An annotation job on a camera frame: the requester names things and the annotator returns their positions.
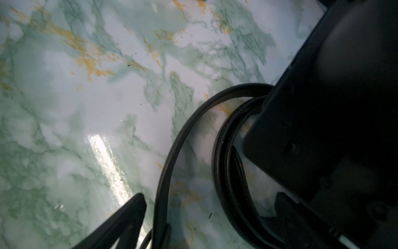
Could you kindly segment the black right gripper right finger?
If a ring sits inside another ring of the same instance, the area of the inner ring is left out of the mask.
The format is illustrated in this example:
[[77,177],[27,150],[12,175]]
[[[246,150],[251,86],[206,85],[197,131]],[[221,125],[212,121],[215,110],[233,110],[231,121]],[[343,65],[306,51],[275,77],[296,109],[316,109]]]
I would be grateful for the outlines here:
[[286,249],[342,248],[342,244],[328,232],[325,224],[287,194],[277,194],[275,209]]

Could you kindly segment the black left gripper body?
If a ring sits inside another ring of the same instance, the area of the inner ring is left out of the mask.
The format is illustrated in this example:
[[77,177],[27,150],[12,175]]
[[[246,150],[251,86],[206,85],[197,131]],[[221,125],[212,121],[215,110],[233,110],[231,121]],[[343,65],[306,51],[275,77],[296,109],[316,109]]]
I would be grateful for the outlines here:
[[397,248],[397,1],[336,1],[267,96],[243,152],[338,241]]

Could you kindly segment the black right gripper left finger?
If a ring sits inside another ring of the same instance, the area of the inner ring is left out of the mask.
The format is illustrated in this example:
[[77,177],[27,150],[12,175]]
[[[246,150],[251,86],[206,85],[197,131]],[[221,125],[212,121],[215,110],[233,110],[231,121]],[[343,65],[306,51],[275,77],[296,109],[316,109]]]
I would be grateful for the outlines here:
[[136,248],[147,204],[141,193],[133,196],[94,232],[78,243],[76,249]]

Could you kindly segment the black leather belt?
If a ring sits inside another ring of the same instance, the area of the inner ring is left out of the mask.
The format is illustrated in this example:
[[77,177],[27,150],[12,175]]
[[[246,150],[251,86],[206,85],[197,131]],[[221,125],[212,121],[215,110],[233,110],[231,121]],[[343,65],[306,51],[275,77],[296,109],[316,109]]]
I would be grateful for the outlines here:
[[212,152],[212,177],[222,208],[235,231],[257,249],[282,249],[284,241],[276,228],[274,218],[265,218],[257,212],[249,193],[244,167],[233,145],[238,130],[252,115],[261,111],[261,106],[272,85],[250,83],[230,87],[204,102],[188,119],[175,139],[166,158],[158,184],[154,204],[152,230],[140,247],[152,243],[154,249],[164,249],[170,243],[172,227],[167,222],[169,192],[175,163],[190,131],[199,119],[211,108],[227,100],[249,97],[225,121],[218,132]]

